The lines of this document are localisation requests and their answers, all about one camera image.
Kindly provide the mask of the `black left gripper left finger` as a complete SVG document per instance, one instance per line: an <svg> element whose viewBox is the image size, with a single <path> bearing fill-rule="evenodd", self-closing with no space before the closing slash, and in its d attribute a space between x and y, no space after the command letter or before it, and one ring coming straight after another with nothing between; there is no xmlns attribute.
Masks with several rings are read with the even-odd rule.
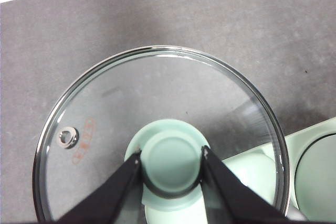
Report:
<svg viewBox="0 0 336 224"><path fill-rule="evenodd" d="M138 223L141 215L140 152L133 153L99 188L56 223Z"/></svg>

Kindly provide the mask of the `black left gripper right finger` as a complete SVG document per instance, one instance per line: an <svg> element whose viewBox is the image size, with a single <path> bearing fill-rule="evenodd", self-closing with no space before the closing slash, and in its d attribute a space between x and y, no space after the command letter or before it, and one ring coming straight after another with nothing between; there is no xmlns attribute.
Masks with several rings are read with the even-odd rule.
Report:
<svg viewBox="0 0 336 224"><path fill-rule="evenodd" d="M207 146L202 147L201 188L208 223L290 223L245 186Z"/></svg>

